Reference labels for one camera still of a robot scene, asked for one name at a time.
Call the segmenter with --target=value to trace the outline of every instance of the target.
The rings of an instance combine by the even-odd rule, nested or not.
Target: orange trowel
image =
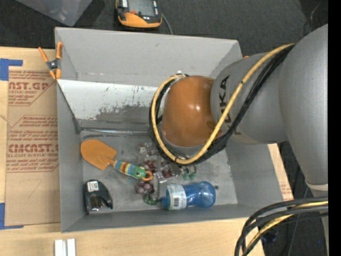
[[[152,172],[146,171],[144,167],[114,160],[117,151],[100,140],[91,139],[82,142],[80,153],[86,161],[100,170],[105,170],[112,165],[117,171],[136,179],[148,181],[153,178]]]

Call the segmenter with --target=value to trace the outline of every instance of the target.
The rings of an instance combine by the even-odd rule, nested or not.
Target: clamp
[[[63,49],[62,42],[58,42],[56,49],[56,58],[53,61],[49,61],[43,49],[41,47],[38,47],[38,50],[40,51],[40,54],[42,55],[44,61],[46,62],[47,67],[50,70],[50,75],[52,76],[53,79],[59,79],[61,77],[60,60],[62,59],[62,49]]]

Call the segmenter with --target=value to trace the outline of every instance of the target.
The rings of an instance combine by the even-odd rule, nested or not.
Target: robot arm
[[[169,89],[162,117],[157,115],[160,97],[150,109],[151,134],[158,136],[161,154],[182,166],[209,158],[227,139],[289,141],[314,197],[328,196],[327,83],[325,25],[295,46],[227,66],[214,81],[175,77],[166,82],[159,90],[162,96]],[[322,221],[328,248],[328,217]]]

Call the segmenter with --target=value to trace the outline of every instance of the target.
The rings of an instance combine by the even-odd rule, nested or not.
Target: battery label
[[[98,191],[98,182],[97,181],[89,181],[87,183],[87,190],[89,193],[93,192],[93,191]]]
[[[128,1],[127,0],[122,0],[122,6],[123,7],[128,7]]]

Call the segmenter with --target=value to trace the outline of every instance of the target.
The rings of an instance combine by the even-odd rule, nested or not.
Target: yellow cable
[[[293,209],[300,209],[302,207],[316,207],[316,206],[322,206],[322,205],[326,205],[326,204],[328,204],[328,201],[304,203],[301,205],[294,206]],[[268,231],[272,227],[276,226],[277,224],[279,224],[280,222],[286,220],[287,218],[289,218],[291,216],[293,216],[293,214],[284,215],[284,216],[275,218],[275,219],[269,221],[267,224],[265,224],[265,226],[263,228],[261,228],[259,230],[259,232],[257,232],[257,234],[250,241],[249,245],[246,247],[246,251],[248,251],[249,248],[252,245],[254,245],[254,243],[257,241],[257,239],[260,237],[260,235],[262,235],[263,233],[265,233],[266,231]]]
[[[239,85],[237,86],[236,90],[234,91],[234,93],[231,96],[231,99],[228,103],[228,105],[226,106],[226,108],[224,109],[224,112],[222,114],[222,116],[220,117],[216,127],[214,128],[212,134],[210,135],[209,139],[207,140],[207,142],[205,143],[205,145],[191,158],[189,159],[179,159],[178,157],[174,156],[168,149],[167,147],[164,145],[163,141],[161,140],[158,128],[156,126],[156,116],[155,116],[155,106],[156,106],[156,100],[157,97],[160,93],[160,91],[162,90],[162,88],[170,81],[176,79],[177,77],[171,77],[168,80],[166,80],[165,82],[163,82],[161,84],[161,86],[157,89],[157,92],[153,98],[152,101],[152,106],[151,106],[151,118],[152,118],[152,127],[154,130],[154,134],[155,137],[161,147],[161,149],[165,152],[165,154],[172,159],[173,161],[176,161],[179,164],[190,164],[194,161],[196,161],[197,159],[199,159],[204,153],[205,151],[208,149],[208,147],[212,144],[213,140],[216,138],[221,126],[223,125],[226,116],[228,115],[228,113],[230,112],[230,109],[232,108],[239,92],[241,91],[241,89],[243,88],[244,84],[251,78],[252,74],[266,61],[268,60],[270,57],[276,55],[277,53],[281,52],[283,49],[286,49],[287,47],[291,46],[293,44],[288,44],[288,45],[283,45],[280,46],[277,49],[272,50],[271,52],[267,53],[265,56],[263,56],[249,71],[248,73],[246,73],[246,75],[244,76],[244,78],[242,79],[242,81],[239,83]]]

